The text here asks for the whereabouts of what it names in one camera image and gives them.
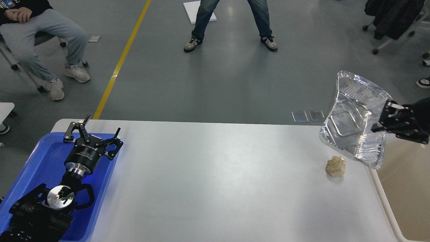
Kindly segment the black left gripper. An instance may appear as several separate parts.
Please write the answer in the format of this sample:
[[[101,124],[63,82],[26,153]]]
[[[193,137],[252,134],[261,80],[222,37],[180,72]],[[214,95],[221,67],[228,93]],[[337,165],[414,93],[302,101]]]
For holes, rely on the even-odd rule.
[[[114,160],[121,149],[123,142],[118,137],[120,127],[112,138],[102,140],[101,138],[88,135],[85,125],[91,115],[87,115],[82,122],[71,122],[64,136],[64,143],[71,143],[74,140],[72,132],[78,130],[80,138],[75,140],[74,147],[63,163],[66,171],[75,172],[80,176],[93,174],[102,156],[109,160]],[[107,150],[107,147],[114,146],[114,149]]]

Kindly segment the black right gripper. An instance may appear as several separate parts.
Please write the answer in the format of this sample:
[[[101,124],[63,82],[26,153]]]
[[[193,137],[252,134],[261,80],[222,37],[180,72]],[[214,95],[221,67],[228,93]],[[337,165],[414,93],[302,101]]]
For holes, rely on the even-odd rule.
[[[430,98],[423,98],[413,104],[399,105],[388,99],[383,107],[379,123],[373,124],[373,133],[386,131],[404,139],[420,144],[429,143]]]

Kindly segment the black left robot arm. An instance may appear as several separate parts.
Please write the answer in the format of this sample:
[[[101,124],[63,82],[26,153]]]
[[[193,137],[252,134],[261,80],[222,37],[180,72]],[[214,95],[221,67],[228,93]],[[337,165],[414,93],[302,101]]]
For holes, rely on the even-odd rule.
[[[92,234],[123,141],[83,121],[37,143],[1,203],[2,242],[85,242]]]

